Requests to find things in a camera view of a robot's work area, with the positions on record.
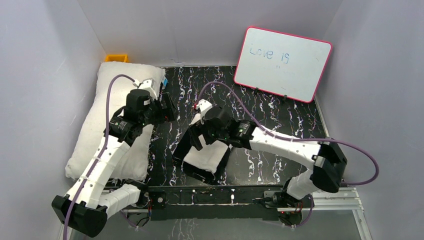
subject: small white pillow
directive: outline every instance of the small white pillow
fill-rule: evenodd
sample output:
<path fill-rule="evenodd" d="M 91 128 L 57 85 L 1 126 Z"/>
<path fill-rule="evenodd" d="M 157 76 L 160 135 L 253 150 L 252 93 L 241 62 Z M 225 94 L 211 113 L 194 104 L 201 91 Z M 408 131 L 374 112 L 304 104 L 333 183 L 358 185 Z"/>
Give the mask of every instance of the small white pillow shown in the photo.
<path fill-rule="evenodd" d="M 201 119 L 200 113 L 194 115 L 193 120 L 191 120 L 190 125 L 196 123 Z M 184 162 L 198 168 L 201 170 L 206 170 L 207 172 L 216 173 L 217 167 L 223 159 L 224 155 L 227 153 L 228 149 L 231 149 L 233 146 L 226 145 L 221 141 L 215 141 L 210 145 L 206 145 L 205 138 L 203 135 L 199 136 L 199 141 L 202 145 L 202 150 L 198 151 L 194 146 L 190 146 L 189 142 L 184 142 L 184 139 L 190 140 L 190 138 L 186 138 L 185 135 L 189 134 L 186 132 L 174 152 L 172 153 L 174 157 L 177 159 L 182 159 Z"/>
<path fill-rule="evenodd" d="M 118 74 L 128 75 L 140 82 L 145 79 L 154 79 L 153 88 L 158 95 L 160 85 L 165 80 L 165 70 L 151 65 L 116 61 L 104 62 L 100 65 L 97 73 L 94 103 L 82 125 L 72 157 L 65 167 L 65 175 L 68 178 L 79 178 L 99 147 L 106 127 L 106 96 L 109 83 Z M 125 77 L 120 77 L 113 83 L 110 94 L 109 118 L 112 118 L 113 113 L 120 107 L 125 106 L 127 94 L 135 88 L 132 82 Z M 135 139 L 131 148 L 121 158 L 110 176 L 111 178 L 139 181 L 146 178 L 152 132 L 152 125 L 143 128 L 142 135 Z"/>

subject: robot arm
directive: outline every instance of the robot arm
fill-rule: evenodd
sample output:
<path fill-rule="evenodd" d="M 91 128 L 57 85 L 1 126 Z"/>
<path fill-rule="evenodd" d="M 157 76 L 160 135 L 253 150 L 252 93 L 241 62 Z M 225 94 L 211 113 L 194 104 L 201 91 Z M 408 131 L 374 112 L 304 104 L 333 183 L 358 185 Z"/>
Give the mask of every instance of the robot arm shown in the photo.
<path fill-rule="evenodd" d="M 203 147 L 202 135 L 207 145 L 215 141 L 231 144 L 236 148 L 265 151 L 302 164 L 307 170 L 289 179 L 280 194 L 272 196 L 268 206 L 291 206 L 306 195 L 323 190 L 339 191 L 347 160 L 336 143 L 284 141 L 265 134 L 256 123 L 235 120 L 221 107 L 212 106 L 204 99 L 195 106 L 200 120 L 189 126 L 190 143 L 198 151 Z M 286 138 L 289 135 L 274 132 Z"/>
<path fill-rule="evenodd" d="M 144 126 L 171 122 L 177 118 L 178 112 L 169 94 L 164 93 L 162 98 L 158 99 L 152 88 L 153 84 L 153 79 L 147 79 L 138 89 L 130 91 L 126 97 L 126 106 L 116 111 L 109 122 L 107 147 L 101 158 L 97 156 L 105 144 L 105 136 L 76 183 L 64 196 L 57 195 L 54 198 L 51 205 L 62 223 L 71 201 L 76 197 L 69 227 L 89 237 L 95 237 L 103 229 L 108 218 L 128 205 L 137 204 L 142 200 L 140 193 L 145 190 L 145 186 L 136 181 L 124 184 L 106 195 L 102 195 L 102 191 L 122 156 L 143 133 Z M 84 180 L 84 187 L 77 194 Z"/>

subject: white wall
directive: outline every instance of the white wall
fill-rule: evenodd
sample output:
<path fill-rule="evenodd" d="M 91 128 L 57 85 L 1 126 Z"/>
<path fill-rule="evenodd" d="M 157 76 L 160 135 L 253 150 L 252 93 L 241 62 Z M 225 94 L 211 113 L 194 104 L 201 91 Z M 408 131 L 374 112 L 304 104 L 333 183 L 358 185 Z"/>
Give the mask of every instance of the white wall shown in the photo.
<path fill-rule="evenodd" d="M 321 39 L 343 0 L 78 0 L 104 50 L 155 66 L 236 65 L 248 26 Z"/>
<path fill-rule="evenodd" d="M 424 239 L 424 1 L 345 0 L 324 39 L 334 45 L 318 89 L 329 132 L 380 165 L 358 188 L 373 239 Z M 373 174 L 345 153 L 347 180 Z"/>
<path fill-rule="evenodd" d="M 104 56 L 76 0 L 0 1 L 0 239 L 57 239 L 51 202 Z"/>

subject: yellow container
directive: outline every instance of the yellow container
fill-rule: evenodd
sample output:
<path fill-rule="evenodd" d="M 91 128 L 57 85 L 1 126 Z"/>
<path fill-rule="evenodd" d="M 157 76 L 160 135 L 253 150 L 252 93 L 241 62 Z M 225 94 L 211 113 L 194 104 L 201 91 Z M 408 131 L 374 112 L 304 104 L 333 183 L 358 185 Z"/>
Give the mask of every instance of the yellow container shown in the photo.
<path fill-rule="evenodd" d="M 107 55 L 104 59 L 105 62 L 123 62 L 129 63 L 127 54 L 118 54 L 118 55 Z"/>

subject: whiteboard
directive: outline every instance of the whiteboard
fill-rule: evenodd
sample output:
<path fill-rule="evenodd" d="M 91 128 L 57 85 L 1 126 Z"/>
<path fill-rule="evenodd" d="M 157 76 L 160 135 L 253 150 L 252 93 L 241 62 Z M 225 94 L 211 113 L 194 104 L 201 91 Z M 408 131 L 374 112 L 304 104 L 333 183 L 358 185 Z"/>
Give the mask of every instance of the whiteboard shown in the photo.
<path fill-rule="evenodd" d="M 309 103 L 324 72 L 331 43 L 249 27 L 234 82 Z"/>

